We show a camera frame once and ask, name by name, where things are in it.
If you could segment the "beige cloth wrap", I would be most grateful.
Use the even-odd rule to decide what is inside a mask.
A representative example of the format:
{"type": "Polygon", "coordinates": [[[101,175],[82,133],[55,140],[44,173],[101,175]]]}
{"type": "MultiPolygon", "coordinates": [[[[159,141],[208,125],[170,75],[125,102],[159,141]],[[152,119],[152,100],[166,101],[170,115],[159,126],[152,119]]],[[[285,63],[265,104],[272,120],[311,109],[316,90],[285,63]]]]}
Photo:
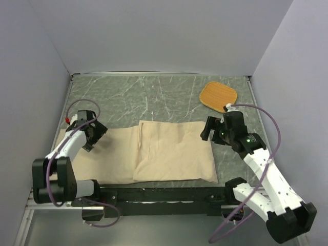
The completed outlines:
{"type": "Polygon", "coordinates": [[[102,185],[202,179],[217,183],[211,143],[200,137],[203,121],[170,123],[141,120],[109,129],[72,162],[76,179],[102,185]]]}

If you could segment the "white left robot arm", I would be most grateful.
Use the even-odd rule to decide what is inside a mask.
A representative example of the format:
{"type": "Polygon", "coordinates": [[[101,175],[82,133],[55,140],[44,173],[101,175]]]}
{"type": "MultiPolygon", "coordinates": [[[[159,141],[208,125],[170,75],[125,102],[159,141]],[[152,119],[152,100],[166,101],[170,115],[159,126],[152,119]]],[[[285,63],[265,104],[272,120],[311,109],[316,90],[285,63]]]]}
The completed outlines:
{"type": "Polygon", "coordinates": [[[77,120],[71,122],[64,138],[44,158],[32,164],[33,198],[37,204],[65,202],[83,198],[91,206],[101,202],[102,193],[97,180],[76,180],[72,162],[79,150],[90,152],[107,132],[91,110],[79,110],[77,120]]]}

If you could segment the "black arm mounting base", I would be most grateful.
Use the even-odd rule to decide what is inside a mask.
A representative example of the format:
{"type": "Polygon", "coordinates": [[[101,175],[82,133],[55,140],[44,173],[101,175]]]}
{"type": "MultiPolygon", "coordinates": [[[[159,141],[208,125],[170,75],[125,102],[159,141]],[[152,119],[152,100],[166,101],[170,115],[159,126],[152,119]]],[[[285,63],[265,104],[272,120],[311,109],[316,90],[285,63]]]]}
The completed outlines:
{"type": "Polygon", "coordinates": [[[225,187],[101,188],[95,201],[115,206],[122,216],[221,216],[239,205],[225,187]]]}

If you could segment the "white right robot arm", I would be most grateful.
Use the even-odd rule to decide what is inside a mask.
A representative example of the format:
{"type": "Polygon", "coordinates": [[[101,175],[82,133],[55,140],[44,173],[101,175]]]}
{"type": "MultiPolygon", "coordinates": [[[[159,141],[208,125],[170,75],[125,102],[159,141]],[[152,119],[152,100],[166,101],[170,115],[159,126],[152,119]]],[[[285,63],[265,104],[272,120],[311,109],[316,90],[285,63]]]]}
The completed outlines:
{"type": "Polygon", "coordinates": [[[238,153],[266,191],[266,195],[262,195],[243,178],[234,178],[225,183],[224,198],[228,203],[246,204],[263,219],[277,243],[285,243],[311,229],[317,214],[315,206],[304,202],[292,189],[261,137],[248,132],[242,112],[226,112],[223,118],[209,116],[201,139],[208,140],[210,133],[213,133],[214,143],[230,146],[238,153]]]}

